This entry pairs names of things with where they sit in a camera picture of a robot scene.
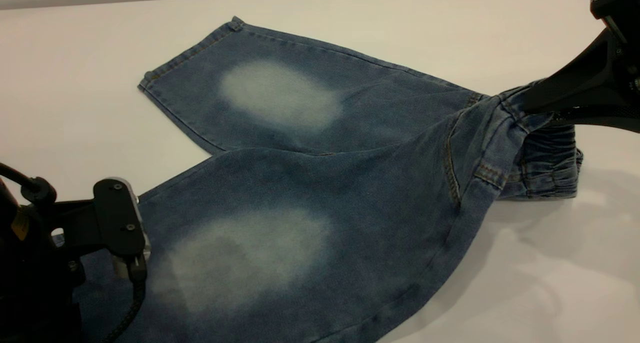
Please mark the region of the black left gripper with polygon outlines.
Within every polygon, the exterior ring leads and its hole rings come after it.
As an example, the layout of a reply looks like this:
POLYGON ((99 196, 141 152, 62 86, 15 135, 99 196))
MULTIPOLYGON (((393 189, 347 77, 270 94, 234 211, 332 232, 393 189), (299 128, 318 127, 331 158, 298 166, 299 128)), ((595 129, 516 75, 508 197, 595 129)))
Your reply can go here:
POLYGON ((20 205, 1 185, 3 343, 82 342, 73 292, 86 280, 77 237, 86 210, 86 201, 20 205))

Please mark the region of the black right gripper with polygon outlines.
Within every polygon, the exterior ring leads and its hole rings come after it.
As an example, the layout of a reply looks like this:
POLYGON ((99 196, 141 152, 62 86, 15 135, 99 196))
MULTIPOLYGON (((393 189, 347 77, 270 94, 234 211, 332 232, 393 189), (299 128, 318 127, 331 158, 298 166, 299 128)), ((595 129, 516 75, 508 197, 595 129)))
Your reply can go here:
POLYGON ((571 62, 529 88, 523 110, 554 113, 553 125, 640 133, 640 0, 590 0, 606 28, 571 62))

